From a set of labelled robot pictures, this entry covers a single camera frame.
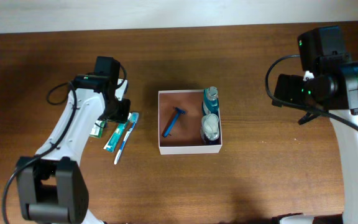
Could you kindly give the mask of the blue disposable razor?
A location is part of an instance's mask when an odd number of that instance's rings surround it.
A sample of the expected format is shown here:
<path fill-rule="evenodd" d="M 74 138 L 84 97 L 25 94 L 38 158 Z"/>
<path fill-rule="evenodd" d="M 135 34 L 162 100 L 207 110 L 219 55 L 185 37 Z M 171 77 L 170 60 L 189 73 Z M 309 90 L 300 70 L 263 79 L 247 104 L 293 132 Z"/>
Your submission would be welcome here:
<path fill-rule="evenodd" d="M 172 128 L 174 127 L 176 121 L 178 120 L 178 118 L 182 115 L 182 114 L 186 114 L 185 110 L 182 110 L 178 107 L 174 107 L 175 109 L 175 115 L 173 117 L 173 119 L 169 122 L 167 128 L 165 129 L 165 131 L 163 132 L 162 136 L 164 138 L 166 138 L 168 135 L 170 135 L 170 131 L 172 130 Z"/>

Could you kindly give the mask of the blue mouthwash bottle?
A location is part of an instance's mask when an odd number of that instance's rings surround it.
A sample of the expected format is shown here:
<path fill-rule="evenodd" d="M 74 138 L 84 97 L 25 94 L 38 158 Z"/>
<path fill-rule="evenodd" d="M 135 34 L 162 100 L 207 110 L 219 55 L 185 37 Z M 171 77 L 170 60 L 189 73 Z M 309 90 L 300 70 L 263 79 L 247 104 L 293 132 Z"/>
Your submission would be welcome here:
<path fill-rule="evenodd" d="M 219 100 L 218 89 L 215 86 L 204 89 L 203 91 L 203 103 L 202 113 L 204 116 L 208 114 L 216 114 L 218 116 Z"/>

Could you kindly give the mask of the clear pump soap bottle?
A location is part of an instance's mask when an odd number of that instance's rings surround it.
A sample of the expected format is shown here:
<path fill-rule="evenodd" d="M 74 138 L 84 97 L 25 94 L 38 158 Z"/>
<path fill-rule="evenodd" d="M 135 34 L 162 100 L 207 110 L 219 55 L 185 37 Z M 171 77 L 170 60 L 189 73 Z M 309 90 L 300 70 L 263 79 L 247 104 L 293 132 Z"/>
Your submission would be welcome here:
<path fill-rule="evenodd" d="M 214 145 L 219 142 L 219 117 L 216 114 L 207 114 L 201 119 L 201 138 L 206 145 Z"/>

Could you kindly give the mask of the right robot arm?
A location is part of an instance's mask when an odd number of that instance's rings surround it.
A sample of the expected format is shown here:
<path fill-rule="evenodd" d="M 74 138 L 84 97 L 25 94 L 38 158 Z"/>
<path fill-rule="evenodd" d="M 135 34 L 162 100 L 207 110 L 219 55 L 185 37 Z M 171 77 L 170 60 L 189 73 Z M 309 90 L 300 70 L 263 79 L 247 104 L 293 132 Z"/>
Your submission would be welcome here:
<path fill-rule="evenodd" d="M 344 211 L 337 215 L 289 213 L 272 223 L 358 223 L 358 62 L 346 50 L 338 26 L 320 27 L 298 36 L 297 57 L 303 76 L 281 74 L 275 91 L 277 107 L 305 111 L 300 125 L 324 116 L 336 134 L 344 183 Z"/>

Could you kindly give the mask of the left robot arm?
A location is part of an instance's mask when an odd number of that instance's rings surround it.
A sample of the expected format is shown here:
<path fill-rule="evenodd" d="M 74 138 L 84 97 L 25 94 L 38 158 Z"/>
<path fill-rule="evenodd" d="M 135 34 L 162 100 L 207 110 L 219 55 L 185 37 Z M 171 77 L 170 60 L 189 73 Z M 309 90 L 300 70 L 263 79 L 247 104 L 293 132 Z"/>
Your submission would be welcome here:
<path fill-rule="evenodd" d="M 66 106 L 51 135 L 35 156 L 21 157 L 17 182 L 23 219 L 36 223 L 101 223 L 89 209 L 89 192 L 80 171 L 81 157 L 97 121 L 125 123 L 131 105 L 118 99 L 124 67 L 99 56 L 93 72 L 68 82 Z"/>

